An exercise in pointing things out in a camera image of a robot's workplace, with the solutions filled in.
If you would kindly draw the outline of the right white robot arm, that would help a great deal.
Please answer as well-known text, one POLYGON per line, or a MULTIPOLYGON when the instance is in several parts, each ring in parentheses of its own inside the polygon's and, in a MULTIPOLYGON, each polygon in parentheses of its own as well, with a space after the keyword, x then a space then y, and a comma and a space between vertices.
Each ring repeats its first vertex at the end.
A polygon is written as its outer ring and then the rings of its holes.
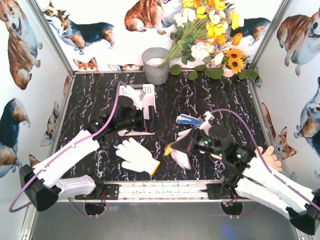
POLYGON ((208 133, 198 127, 171 148, 187 155, 205 152, 221 157, 230 175, 221 190, 230 197, 254 200, 283 215, 307 235, 314 235, 320 225, 320 192, 302 186, 268 166, 261 156, 233 141, 221 125, 208 133))

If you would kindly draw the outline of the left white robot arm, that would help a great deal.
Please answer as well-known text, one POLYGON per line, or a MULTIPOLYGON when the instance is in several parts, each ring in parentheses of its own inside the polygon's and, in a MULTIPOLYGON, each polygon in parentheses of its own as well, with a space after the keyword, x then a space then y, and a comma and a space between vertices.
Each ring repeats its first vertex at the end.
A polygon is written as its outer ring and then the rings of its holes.
POLYGON ((116 100, 112 110, 102 111, 52 156, 19 170, 21 189, 37 211, 43 212, 63 198, 78 195, 98 198, 104 188, 98 176, 85 174, 65 179, 62 176, 111 139, 132 132, 153 135, 157 131, 154 97, 121 95, 116 100))

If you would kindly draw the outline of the blue dotted work glove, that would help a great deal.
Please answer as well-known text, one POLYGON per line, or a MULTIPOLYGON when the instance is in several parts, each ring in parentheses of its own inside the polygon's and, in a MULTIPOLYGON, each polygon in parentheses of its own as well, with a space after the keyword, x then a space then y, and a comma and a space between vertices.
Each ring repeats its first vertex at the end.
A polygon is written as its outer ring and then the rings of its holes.
POLYGON ((202 124, 202 122, 198 118, 186 114, 178 115, 175 122, 178 124, 185 124, 193 127, 199 127, 202 124))

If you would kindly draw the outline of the yellow dotted work glove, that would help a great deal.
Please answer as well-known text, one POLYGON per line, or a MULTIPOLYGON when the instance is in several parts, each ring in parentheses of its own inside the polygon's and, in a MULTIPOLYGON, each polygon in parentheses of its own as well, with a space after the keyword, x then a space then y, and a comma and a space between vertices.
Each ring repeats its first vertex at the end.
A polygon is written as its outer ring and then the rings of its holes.
POLYGON ((172 143, 169 143, 164 148, 164 156, 165 157, 169 156, 171 152, 172 152, 172 143))

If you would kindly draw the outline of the white knit glove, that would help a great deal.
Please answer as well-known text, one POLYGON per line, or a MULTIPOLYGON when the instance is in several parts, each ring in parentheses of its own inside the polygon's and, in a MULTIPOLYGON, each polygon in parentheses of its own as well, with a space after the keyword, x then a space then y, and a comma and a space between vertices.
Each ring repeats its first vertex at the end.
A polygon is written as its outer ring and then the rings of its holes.
MULTIPOLYGON (((184 138, 189 132, 191 128, 183 130, 177 134, 176 142, 184 138)), ((172 149, 170 152, 170 156, 172 159, 183 169, 183 170, 191 170, 191 164, 189 157, 186 153, 181 151, 172 149)))

